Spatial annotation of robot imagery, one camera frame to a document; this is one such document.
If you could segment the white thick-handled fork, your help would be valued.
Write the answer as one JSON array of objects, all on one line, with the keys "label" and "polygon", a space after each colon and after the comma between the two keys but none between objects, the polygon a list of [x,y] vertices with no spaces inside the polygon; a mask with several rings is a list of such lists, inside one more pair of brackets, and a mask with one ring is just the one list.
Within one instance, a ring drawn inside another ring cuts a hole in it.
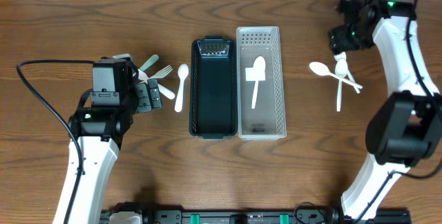
[{"label": "white thick-handled fork", "polygon": [[[144,71],[141,71],[140,69],[138,70],[138,73],[139,73],[138,79],[141,82],[147,82],[148,75]],[[174,92],[169,90],[168,88],[162,86],[161,84],[158,84],[158,88],[160,90],[160,93],[165,97],[167,97],[168,99],[173,100],[175,98]]]}]

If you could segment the white plastic spoon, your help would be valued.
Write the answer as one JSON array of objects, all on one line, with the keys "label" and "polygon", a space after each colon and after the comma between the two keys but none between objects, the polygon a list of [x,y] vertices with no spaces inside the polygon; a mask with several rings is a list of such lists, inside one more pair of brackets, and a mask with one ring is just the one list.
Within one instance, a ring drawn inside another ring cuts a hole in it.
[{"label": "white plastic spoon", "polygon": [[[347,76],[348,72],[348,65],[347,61],[345,59],[339,59],[335,66],[335,74],[339,77],[345,78]],[[337,96],[336,96],[336,111],[340,112],[341,110],[341,104],[342,104],[342,86],[343,82],[338,81],[338,89],[337,89]]]},{"label": "white plastic spoon", "polygon": [[342,52],[334,55],[334,59],[336,60],[335,74],[342,78],[348,77],[352,82],[355,82],[355,79],[348,68],[346,53]]}]

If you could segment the white plastic spoon angled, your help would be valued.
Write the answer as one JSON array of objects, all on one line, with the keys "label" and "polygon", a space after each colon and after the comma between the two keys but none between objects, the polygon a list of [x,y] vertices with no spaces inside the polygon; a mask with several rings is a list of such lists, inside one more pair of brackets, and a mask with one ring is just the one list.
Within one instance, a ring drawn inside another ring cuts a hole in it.
[{"label": "white plastic spoon angled", "polygon": [[353,87],[362,89],[362,86],[360,84],[357,84],[356,82],[353,82],[351,80],[345,79],[344,77],[340,77],[337,76],[336,74],[332,73],[328,66],[326,66],[325,64],[321,63],[321,62],[311,62],[309,64],[309,68],[312,72],[314,72],[315,74],[319,75],[319,76],[331,76],[334,77],[346,84],[349,84]]}]

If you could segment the white plastic spoon lowest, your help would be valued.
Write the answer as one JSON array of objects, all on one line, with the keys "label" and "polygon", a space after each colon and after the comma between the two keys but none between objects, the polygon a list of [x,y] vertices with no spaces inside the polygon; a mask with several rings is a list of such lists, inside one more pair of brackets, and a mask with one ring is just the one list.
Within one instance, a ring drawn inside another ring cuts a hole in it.
[{"label": "white plastic spoon lowest", "polygon": [[266,63],[264,57],[263,56],[257,57],[255,62],[253,63],[253,76],[255,80],[255,85],[253,89],[252,102],[251,102],[252,109],[256,107],[259,81],[263,81],[262,77],[265,76],[265,68],[266,68]]}]

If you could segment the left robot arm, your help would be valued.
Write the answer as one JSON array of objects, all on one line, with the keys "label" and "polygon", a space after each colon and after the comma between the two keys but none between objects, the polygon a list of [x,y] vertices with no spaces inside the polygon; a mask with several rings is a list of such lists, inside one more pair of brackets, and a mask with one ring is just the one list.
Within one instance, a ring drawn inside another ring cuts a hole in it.
[{"label": "left robot arm", "polygon": [[74,135],[54,223],[98,223],[111,170],[133,116],[162,108],[160,86],[140,82],[129,54],[93,64],[93,87],[69,118]]}]

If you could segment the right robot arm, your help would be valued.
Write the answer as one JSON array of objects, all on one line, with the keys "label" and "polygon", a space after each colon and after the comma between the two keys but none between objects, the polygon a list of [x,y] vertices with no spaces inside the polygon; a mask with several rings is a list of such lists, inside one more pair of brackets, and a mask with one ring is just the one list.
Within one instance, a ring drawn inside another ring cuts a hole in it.
[{"label": "right robot arm", "polygon": [[387,81],[387,100],[365,133],[367,156],[329,223],[396,223],[378,206],[394,183],[429,158],[441,140],[441,93],[417,38],[415,1],[339,0],[344,24],[329,31],[331,51],[376,47]]}]

